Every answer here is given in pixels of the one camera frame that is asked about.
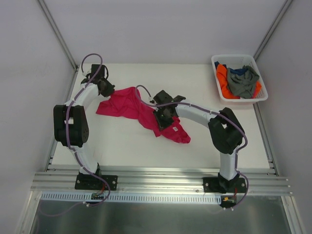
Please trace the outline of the pink t shirt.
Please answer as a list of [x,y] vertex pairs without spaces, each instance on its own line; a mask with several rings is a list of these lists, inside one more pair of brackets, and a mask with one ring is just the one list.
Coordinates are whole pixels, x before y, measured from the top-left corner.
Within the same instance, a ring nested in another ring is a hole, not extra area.
[[174,117],[173,123],[168,128],[160,130],[153,111],[152,107],[139,101],[135,87],[129,87],[114,91],[108,100],[99,104],[96,114],[134,119],[145,129],[153,131],[155,137],[163,136],[182,144],[191,142],[190,136],[181,126],[178,117]]

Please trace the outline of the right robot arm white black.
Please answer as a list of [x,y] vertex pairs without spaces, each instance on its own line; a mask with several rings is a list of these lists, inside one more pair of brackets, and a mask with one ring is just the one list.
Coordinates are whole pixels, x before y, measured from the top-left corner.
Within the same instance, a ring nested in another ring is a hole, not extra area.
[[156,104],[153,111],[160,130],[168,129],[174,117],[192,120],[209,129],[214,147],[220,153],[220,169],[217,176],[203,177],[206,193],[245,193],[247,182],[237,171],[237,153],[241,149],[245,132],[230,108],[216,112],[186,102],[183,96],[171,97],[160,91],[150,102]]

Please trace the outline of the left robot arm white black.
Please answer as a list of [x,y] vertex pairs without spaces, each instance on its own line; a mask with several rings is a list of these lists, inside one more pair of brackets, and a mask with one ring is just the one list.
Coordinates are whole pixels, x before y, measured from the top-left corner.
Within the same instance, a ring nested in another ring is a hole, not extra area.
[[111,96],[115,86],[108,80],[109,72],[105,65],[92,64],[91,69],[82,74],[84,79],[77,93],[65,104],[53,108],[54,137],[71,152],[80,166],[79,173],[88,175],[85,183],[91,189],[98,189],[102,185],[102,177],[98,175],[98,163],[87,143],[90,131],[86,110],[98,96]]

